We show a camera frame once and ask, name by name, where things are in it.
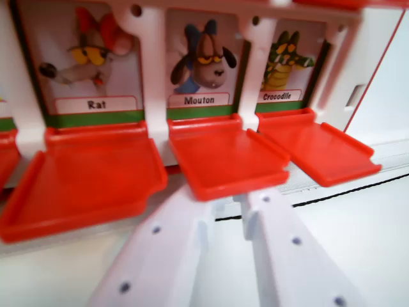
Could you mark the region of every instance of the white plastic frame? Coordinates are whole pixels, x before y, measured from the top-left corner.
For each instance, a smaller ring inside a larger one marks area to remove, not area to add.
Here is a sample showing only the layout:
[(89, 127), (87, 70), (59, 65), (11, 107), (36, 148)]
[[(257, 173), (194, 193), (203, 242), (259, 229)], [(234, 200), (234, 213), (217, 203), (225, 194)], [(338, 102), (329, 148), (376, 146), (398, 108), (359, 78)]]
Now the white plastic frame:
[[(118, 24), (125, 31), (137, 36), (141, 42), (145, 119), (149, 136), (154, 139), (165, 165), (176, 164), (168, 146), (169, 127), (166, 122), (165, 33), (168, 8), (216, 11), (238, 17), (240, 32), (252, 45), (238, 113), (243, 120), (243, 128), (254, 130), (258, 128), (258, 118), (254, 112), (259, 85), (277, 19), (311, 20), (327, 24), (326, 38), (332, 44), (332, 48), (314, 89), (310, 107), (317, 112), (318, 122), (328, 122), (338, 129), (344, 129), (356, 108), (356, 104), (346, 106), (349, 97), (356, 85), (368, 84), (402, 12), (381, 8), (348, 12), (302, 6), (293, 4), (290, 0), (275, 0), (269, 3), (233, 0), (142, 0), (138, 2), (142, 8), (142, 15), (135, 17), (130, 10), (134, 4), (131, 0), (108, 0), (106, 3), (112, 7)], [(2, 28), (5, 35), (3, 37), (10, 41), (2, 44), (0, 51), (2, 65), (10, 64), (7, 59), (11, 54), (17, 55), (15, 59), (19, 62), (14, 66), (15, 77), (3, 78), (10, 92), (10, 94), (7, 92), (6, 96), (10, 100), (10, 109), (19, 128), (18, 147), (23, 156), (31, 157), (37, 150), (44, 149), (45, 125), (35, 101), (21, 51), (17, 50), (19, 45), (10, 14), (7, 12), (6, 0), (2, 0), (1, 4), (1, 14), (6, 17), (2, 22), (7, 24)], [(256, 26), (252, 24), (253, 16), (260, 17), (260, 22)], [(365, 40), (369, 29), (374, 27), (377, 27), (377, 31), (372, 31), (376, 32), (375, 39)], [(27, 90), (19, 90), (16, 84), (26, 84), (24, 88)]]
[[(364, 307), (355, 287), (286, 199), (269, 188), (241, 195), (262, 307)], [(187, 185), (140, 224), (94, 291), (89, 307), (184, 307), (224, 200), (197, 201)]]

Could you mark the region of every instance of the cartoon character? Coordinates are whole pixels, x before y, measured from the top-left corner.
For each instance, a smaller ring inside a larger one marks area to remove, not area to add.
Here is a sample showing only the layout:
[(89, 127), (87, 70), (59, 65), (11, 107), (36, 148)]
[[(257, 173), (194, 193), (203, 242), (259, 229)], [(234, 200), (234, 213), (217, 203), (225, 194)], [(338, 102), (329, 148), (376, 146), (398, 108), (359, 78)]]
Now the cartoon character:
[(106, 95), (106, 84), (112, 70), (110, 55), (128, 54), (134, 39), (121, 30), (112, 13), (104, 15), (100, 22), (83, 7), (76, 8), (75, 15), (78, 44), (68, 51), (77, 64), (58, 70), (51, 63), (41, 63), (38, 69), (44, 77), (61, 84), (90, 80), (101, 95)]
[(216, 20), (209, 20), (200, 32), (193, 24), (185, 27), (188, 53), (179, 60), (171, 73), (172, 84), (179, 84), (183, 78), (185, 67), (189, 70), (189, 78), (174, 89), (175, 93), (195, 93), (201, 86), (215, 89), (226, 81), (226, 70), (222, 59), (225, 57), (230, 68), (236, 67), (233, 53), (222, 46), (217, 37)]
[(285, 90), (294, 65), (297, 68), (315, 65), (312, 58), (297, 54), (299, 40), (300, 33), (298, 31), (295, 31), (291, 37), (289, 37), (288, 31), (284, 31), (280, 34), (277, 42), (271, 45), (261, 85), (262, 91)]

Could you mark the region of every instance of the white surface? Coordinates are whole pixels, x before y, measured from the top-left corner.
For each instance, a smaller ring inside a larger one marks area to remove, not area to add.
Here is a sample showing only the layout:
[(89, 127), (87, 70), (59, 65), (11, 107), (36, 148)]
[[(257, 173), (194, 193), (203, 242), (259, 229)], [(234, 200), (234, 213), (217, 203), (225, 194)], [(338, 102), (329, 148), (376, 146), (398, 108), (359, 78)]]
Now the white surface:
[[(324, 307), (337, 299), (349, 307), (365, 305), (276, 188), (241, 198), (260, 306)], [(215, 213), (225, 204), (225, 199), (197, 201), (183, 185), (135, 229), (89, 306), (188, 306), (199, 257), (210, 244)]]
[(8, 1), (0, 1), (0, 85), (19, 132), (21, 156), (31, 159), (45, 148), (45, 123), (20, 49)]
[(409, 139), (408, 54), (409, 13), (395, 37), (356, 112), (347, 133), (369, 143)]
[[(408, 185), (405, 177), (296, 209), (368, 306), (404, 307), (409, 300)], [(13, 307), (84, 306), (131, 225), (4, 254), (0, 301)], [(214, 231), (199, 264), (191, 306), (257, 306), (254, 260), (242, 221), (216, 222)]]

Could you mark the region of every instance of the cartoon crocodile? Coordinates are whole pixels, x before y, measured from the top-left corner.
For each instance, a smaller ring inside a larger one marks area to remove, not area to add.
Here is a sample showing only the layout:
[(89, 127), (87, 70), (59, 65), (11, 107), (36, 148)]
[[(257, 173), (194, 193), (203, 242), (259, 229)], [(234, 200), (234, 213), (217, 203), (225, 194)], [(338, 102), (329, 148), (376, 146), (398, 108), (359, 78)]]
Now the cartoon crocodile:
[(185, 36), (189, 51), (173, 68), (171, 82), (176, 85), (182, 81), (185, 67), (190, 71), (190, 75), (174, 92), (195, 93), (201, 86), (209, 89), (222, 86), (227, 78), (222, 59), (226, 59), (230, 68), (236, 67), (237, 62), (233, 53), (217, 38), (216, 20), (209, 20), (203, 32), (195, 25), (188, 24), (185, 27)]
[(298, 68), (315, 65), (312, 58), (297, 54), (299, 40), (298, 31), (295, 31), (291, 37), (288, 31), (283, 31), (277, 42), (271, 45), (261, 91), (285, 90), (294, 65)]

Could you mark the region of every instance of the green stripe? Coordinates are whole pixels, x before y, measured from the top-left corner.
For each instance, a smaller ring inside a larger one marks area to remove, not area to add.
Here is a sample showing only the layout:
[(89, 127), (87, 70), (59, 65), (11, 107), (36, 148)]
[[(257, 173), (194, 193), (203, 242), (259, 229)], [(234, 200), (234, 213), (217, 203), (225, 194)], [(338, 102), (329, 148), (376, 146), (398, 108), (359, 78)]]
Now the green stripe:
[(144, 119), (144, 111), (46, 115), (47, 126), (54, 128), (135, 123)]
[(0, 119), (0, 131), (9, 131), (15, 129), (13, 118)]
[(230, 115), (235, 109), (234, 105), (213, 107), (184, 107), (178, 109), (167, 109), (167, 118), (170, 120), (181, 120), (186, 118), (200, 118), (211, 116)]
[(289, 111), (297, 110), (304, 107), (303, 100), (299, 101), (288, 101), (288, 102), (270, 102), (257, 104), (256, 112), (265, 113), (265, 112), (275, 112), (275, 111)]

